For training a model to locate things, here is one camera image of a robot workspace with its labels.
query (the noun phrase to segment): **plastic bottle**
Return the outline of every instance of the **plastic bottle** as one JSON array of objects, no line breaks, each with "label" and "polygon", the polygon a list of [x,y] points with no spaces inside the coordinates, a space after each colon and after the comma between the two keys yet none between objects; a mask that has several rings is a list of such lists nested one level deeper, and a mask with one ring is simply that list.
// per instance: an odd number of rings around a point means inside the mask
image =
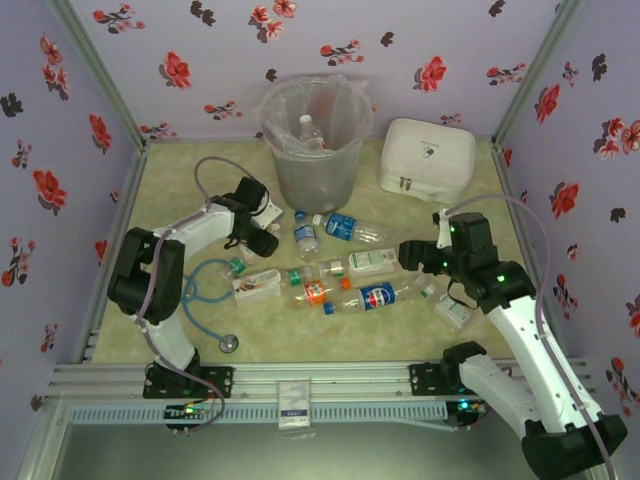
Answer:
[{"label": "plastic bottle", "polygon": [[305,282],[290,290],[290,298],[297,308],[313,307],[314,305],[324,305],[332,300],[340,290],[351,288],[351,281],[348,277],[339,280],[327,278],[324,280],[312,280]]},{"label": "plastic bottle", "polygon": [[399,247],[380,248],[366,252],[355,252],[349,256],[318,264],[320,278],[370,277],[381,273],[392,273],[403,270],[398,262]]},{"label": "plastic bottle", "polygon": [[366,245],[384,246],[390,235],[387,227],[364,220],[356,220],[340,213],[314,215],[313,224],[324,227],[325,231],[333,237]]},{"label": "plastic bottle", "polygon": [[288,270],[272,268],[264,272],[236,278],[231,282],[233,298],[238,306],[280,295],[283,289],[303,285],[314,278],[309,265]]},{"label": "plastic bottle", "polygon": [[448,293],[434,283],[429,282],[420,294],[433,304],[436,314],[456,333],[462,330],[473,316],[469,309],[453,300]]},{"label": "plastic bottle", "polygon": [[224,278],[227,282],[231,283],[233,280],[238,278],[240,274],[247,268],[245,263],[241,258],[233,257],[229,260],[229,265],[223,265],[220,269],[220,276]]},{"label": "plastic bottle", "polygon": [[298,254],[303,260],[315,260],[320,253],[316,229],[305,223],[307,214],[303,211],[298,210],[295,218],[296,223],[300,224],[300,226],[293,231],[293,235],[296,239],[296,247],[298,248]]},{"label": "plastic bottle", "polygon": [[300,141],[304,143],[310,153],[324,154],[327,148],[322,137],[322,132],[313,124],[311,115],[300,117]]},{"label": "plastic bottle", "polygon": [[376,283],[363,288],[355,288],[336,295],[335,301],[324,304],[324,313],[358,313],[386,307],[394,303],[403,302],[412,296],[418,297],[418,292],[425,288],[424,275],[414,275],[392,280],[391,282]]}]

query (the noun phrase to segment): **white medical box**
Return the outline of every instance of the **white medical box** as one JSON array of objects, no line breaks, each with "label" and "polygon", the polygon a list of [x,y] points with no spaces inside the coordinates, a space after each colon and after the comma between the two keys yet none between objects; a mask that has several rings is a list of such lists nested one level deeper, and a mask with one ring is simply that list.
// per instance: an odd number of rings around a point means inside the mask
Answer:
[{"label": "white medical box", "polygon": [[466,130],[398,118],[382,150],[378,183],[425,201],[456,203],[471,182],[475,138]]}]

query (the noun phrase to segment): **clear plastic bin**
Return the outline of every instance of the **clear plastic bin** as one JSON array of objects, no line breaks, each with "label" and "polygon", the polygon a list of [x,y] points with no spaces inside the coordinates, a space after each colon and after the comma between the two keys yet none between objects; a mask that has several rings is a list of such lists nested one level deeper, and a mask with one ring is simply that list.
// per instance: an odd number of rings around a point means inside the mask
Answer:
[{"label": "clear plastic bin", "polygon": [[[265,95],[258,118],[282,196],[293,209],[328,213],[349,201],[362,141],[373,126],[371,101],[361,83],[341,75],[301,78]],[[298,140],[305,114],[322,130],[326,155],[310,155]]]}]

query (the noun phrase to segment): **purple wall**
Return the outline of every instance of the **purple wall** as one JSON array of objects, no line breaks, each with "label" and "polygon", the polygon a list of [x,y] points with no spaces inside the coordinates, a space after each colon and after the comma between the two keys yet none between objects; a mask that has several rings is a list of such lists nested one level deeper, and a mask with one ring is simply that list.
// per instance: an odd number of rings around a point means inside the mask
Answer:
[{"label": "purple wall", "polygon": [[74,360],[96,243],[135,149],[44,2],[5,4],[0,31],[0,478],[11,479],[36,420],[32,398],[57,362]]},{"label": "purple wall", "polygon": [[587,3],[505,142],[512,186],[551,233],[547,294],[569,353],[589,360],[597,399],[629,429],[621,478],[640,471],[638,22],[633,0]]},{"label": "purple wall", "polygon": [[[374,134],[400,116],[493,134],[558,0],[502,8],[494,0],[132,0],[130,10],[118,0],[72,3],[138,125],[195,139],[254,136],[249,113],[272,86],[271,69],[275,82],[337,73],[370,79]],[[416,81],[419,69],[424,78]]]}]

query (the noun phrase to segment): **plastic bag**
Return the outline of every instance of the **plastic bag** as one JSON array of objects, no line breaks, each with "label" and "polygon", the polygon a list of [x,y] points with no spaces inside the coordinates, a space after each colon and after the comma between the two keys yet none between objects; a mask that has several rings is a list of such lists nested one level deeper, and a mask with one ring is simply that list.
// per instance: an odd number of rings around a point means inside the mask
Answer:
[{"label": "plastic bag", "polygon": [[349,81],[342,75],[301,77],[271,88],[253,111],[265,139],[285,153],[305,155],[300,117],[311,115],[327,149],[339,152],[361,142],[373,127],[373,109],[364,92],[368,80]]}]

